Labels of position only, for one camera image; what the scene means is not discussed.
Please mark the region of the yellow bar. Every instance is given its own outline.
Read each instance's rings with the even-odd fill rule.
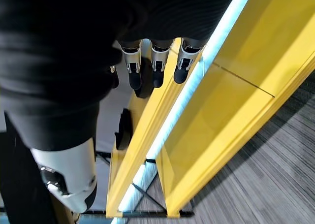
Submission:
[[[164,72],[164,83],[159,89],[154,89],[151,97],[145,105],[142,113],[135,110],[136,103],[130,107],[131,115],[139,119],[129,147],[122,160],[111,161],[110,185],[107,194],[106,213],[108,217],[117,215],[118,206],[123,199],[133,177],[140,165],[144,162],[159,129],[166,119],[171,107],[179,95],[184,84],[178,85],[173,80],[173,74],[177,63],[175,49],[169,53],[168,62]]]
[[[157,157],[170,217],[315,69],[314,29],[315,0],[249,0]]]
[[[276,96],[315,49],[314,15],[315,0],[249,0],[215,63]]]

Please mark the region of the blue light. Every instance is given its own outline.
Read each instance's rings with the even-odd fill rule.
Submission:
[[[193,95],[199,83],[201,82],[204,74],[207,72],[215,56],[218,54],[221,46],[223,45],[228,34],[230,33],[237,18],[241,14],[247,1],[248,0],[232,0],[231,4],[227,8],[223,17],[221,18],[218,26],[211,35],[208,43],[206,44],[200,61],[197,63],[196,67],[192,71],[191,76],[187,80],[181,93],[176,99],[170,113],[168,114],[165,122],[163,123],[160,131],[158,132],[157,137],[155,138],[150,150],[147,153],[146,157],[148,159],[155,159],[158,153],[160,152],[173,127],[178,121],[180,115],[184,111],[184,108],[188,104],[191,96]],[[146,170],[144,169],[141,172],[141,174],[143,175],[145,172]],[[125,207],[127,206],[127,203],[130,203],[132,199],[131,192],[132,191],[126,192],[124,198],[120,203],[120,207]],[[112,224],[120,223],[119,220],[120,219],[114,218]]]

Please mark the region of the gray carpet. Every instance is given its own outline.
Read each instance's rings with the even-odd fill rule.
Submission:
[[[148,193],[163,203],[158,177]],[[315,223],[315,72],[199,192],[193,205],[190,219],[129,223]],[[137,209],[157,210],[146,199]]]

